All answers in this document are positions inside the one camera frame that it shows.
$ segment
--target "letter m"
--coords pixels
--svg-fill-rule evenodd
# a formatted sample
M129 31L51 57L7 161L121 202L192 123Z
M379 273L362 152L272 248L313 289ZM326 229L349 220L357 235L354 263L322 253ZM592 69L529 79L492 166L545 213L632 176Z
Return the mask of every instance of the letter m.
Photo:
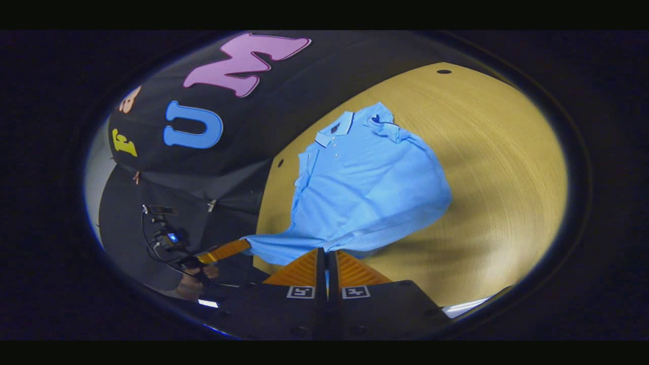
M238 97L248 96L259 83L258 76L235 77L232 74L242 72L265 72L270 65L254 53L269 55L273 61L281 61L298 53L311 43L307 38L284 38L275 36L258 36L251 33L242 34L221 47L222 52L230 59L195 68L183 86L209 84L234 90Z

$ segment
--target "polo shirt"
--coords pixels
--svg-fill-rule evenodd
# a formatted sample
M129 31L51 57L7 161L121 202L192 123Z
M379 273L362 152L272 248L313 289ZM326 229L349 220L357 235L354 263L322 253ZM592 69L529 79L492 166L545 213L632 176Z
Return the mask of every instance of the polo shirt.
M312 249L363 258L437 221L451 190L434 152L382 103L344 112L299 155L291 225L243 237L271 264Z

